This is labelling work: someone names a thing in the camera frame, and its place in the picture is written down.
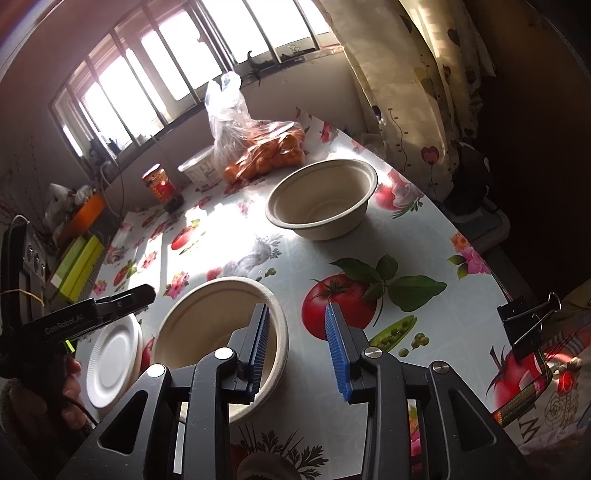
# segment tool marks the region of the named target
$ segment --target pink flower print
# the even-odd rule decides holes
[[[158,256],[158,252],[155,252],[155,251],[154,251],[154,252],[150,253],[150,254],[149,254],[147,257],[146,257],[146,259],[144,260],[144,262],[142,263],[142,269],[143,269],[143,270],[145,270],[146,268],[148,268],[148,267],[149,267],[149,266],[152,264],[152,262],[153,262],[154,260],[156,260],[156,257],[157,257],[157,256]]]
[[[134,248],[138,248],[141,244],[143,244],[146,240],[146,237],[140,238],[136,243],[134,243]]]
[[[92,287],[92,291],[95,295],[101,295],[107,289],[107,282],[105,280],[97,280],[95,286]]]
[[[254,203],[254,200],[241,200],[236,204],[240,213],[244,216],[248,215],[248,208]]]
[[[131,225],[131,223],[129,222],[123,222],[121,224],[121,226],[119,227],[119,230],[121,232],[130,232],[134,229],[133,225]]]
[[[463,236],[460,232],[456,232],[456,234],[450,238],[453,243],[453,248],[456,252],[461,252],[466,248],[470,248],[470,242]]]
[[[491,273],[482,257],[472,247],[462,250],[460,255],[466,259],[468,264],[468,275],[474,273]]]
[[[166,285],[166,291],[163,296],[176,300],[185,287],[189,284],[189,274],[185,272],[177,273],[172,281]]]
[[[439,161],[439,150],[437,147],[424,147],[421,149],[421,158],[426,164],[434,166]]]

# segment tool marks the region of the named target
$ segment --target orange box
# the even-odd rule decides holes
[[[57,245],[61,247],[68,243],[72,238],[76,238],[86,233],[97,217],[105,209],[105,200],[100,193],[95,193],[88,202],[74,215],[74,218],[61,231],[57,237]]]

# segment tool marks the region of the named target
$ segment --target bag of oranges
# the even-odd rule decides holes
[[[253,120],[235,72],[222,75],[222,87],[209,82],[205,107],[215,140],[213,163],[228,183],[250,180],[274,168],[298,166],[304,160],[304,131],[296,122]]]

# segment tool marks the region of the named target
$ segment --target window sill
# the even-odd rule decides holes
[[[259,73],[261,79],[264,79],[268,76],[271,76],[275,73],[278,73],[282,70],[289,69],[295,65],[300,63],[304,63],[311,60],[321,59],[323,57],[327,57],[329,55],[333,55],[335,53],[341,53],[343,51],[343,47],[341,45],[333,45],[330,47],[322,48],[319,51],[312,51],[306,53],[304,55],[300,55],[293,59],[289,59],[281,63],[280,65],[274,64],[265,70],[261,70]],[[248,74],[242,78],[242,87],[246,85],[250,85],[251,83],[258,83],[258,79],[255,78],[253,74]],[[159,131],[153,138],[146,140],[142,145],[139,147],[135,147],[129,149],[129,151],[123,150],[123,152],[119,155],[119,162],[121,166],[121,172],[123,172],[127,167],[129,167],[139,156],[143,155],[149,148],[156,144],[156,141],[162,139],[168,132],[174,130],[179,125],[181,125],[184,121],[188,120],[192,116],[197,115],[199,112],[205,109],[205,103],[203,101],[199,102],[198,104],[192,106],[189,110],[185,113],[182,113],[178,118],[174,121],[170,122],[166,125],[161,131]],[[118,176],[119,176],[119,168],[116,165],[111,164],[105,168],[105,177],[109,183],[112,183]]]

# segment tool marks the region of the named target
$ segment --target window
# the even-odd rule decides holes
[[[251,74],[337,44],[312,0],[148,0],[66,79],[51,110],[90,176],[125,166],[152,136],[202,106],[210,79]]]

